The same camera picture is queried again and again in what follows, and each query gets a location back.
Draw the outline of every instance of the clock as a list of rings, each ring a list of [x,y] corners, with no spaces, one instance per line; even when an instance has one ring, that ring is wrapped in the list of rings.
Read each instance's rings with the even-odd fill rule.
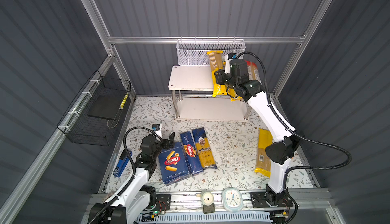
[[[236,188],[227,188],[222,192],[222,204],[229,212],[238,212],[244,206],[240,191]]]

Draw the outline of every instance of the leaf pattern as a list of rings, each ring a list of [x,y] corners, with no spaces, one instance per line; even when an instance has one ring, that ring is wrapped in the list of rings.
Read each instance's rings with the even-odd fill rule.
[[[221,191],[227,187],[242,190],[265,189],[269,178],[261,173],[255,173],[257,157],[257,141],[259,128],[267,129],[264,122],[252,110],[245,125],[241,122],[216,122],[202,120],[176,120],[172,98],[168,96],[138,97],[131,114],[128,129],[134,126],[151,128],[152,124],[162,123],[163,138],[175,132],[175,140],[180,141],[180,133],[204,127],[209,139],[212,154],[218,169],[206,169],[203,173],[165,186],[162,183],[159,162],[147,185],[154,186],[158,192],[174,191]],[[133,151],[133,160],[141,152],[140,144],[149,132],[136,130],[130,132],[126,138],[129,149]],[[302,166],[297,152],[291,160],[290,166]],[[116,191],[132,174],[130,163],[127,164],[120,178],[110,175],[106,192]],[[289,188],[313,188],[305,171],[294,170],[287,179]]]

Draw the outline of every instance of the clock face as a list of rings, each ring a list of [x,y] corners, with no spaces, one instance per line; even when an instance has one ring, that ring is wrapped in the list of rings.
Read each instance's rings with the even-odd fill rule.
[[[225,194],[225,203],[230,208],[237,208],[241,205],[241,193],[231,189]]]

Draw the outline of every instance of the blue pasta box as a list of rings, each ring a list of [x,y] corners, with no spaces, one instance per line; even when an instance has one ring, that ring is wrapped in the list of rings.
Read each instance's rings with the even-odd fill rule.
[[[190,176],[181,142],[176,142],[172,149],[162,150],[158,159],[165,185],[176,183]]]
[[[202,164],[200,163],[198,153],[195,147],[194,140],[192,139],[191,132],[185,132],[180,134],[181,141],[183,142],[184,155],[188,162],[191,175],[196,175],[203,172]]]

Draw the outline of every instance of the corrugated wall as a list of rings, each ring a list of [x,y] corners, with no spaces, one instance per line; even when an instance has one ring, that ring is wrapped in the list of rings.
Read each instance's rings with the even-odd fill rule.
[[[0,206],[106,56],[80,0],[0,0]],[[109,158],[66,141],[14,223],[75,223]]]
[[[334,0],[279,98],[296,129],[352,153],[349,166],[315,172],[347,223],[390,221],[389,1]],[[312,166],[345,159],[302,147]]]
[[[300,36],[321,0],[95,0],[111,36]],[[295,45],[247,45],[273,89]],[[168,94],[174,45],[117,45],[138,95]]]

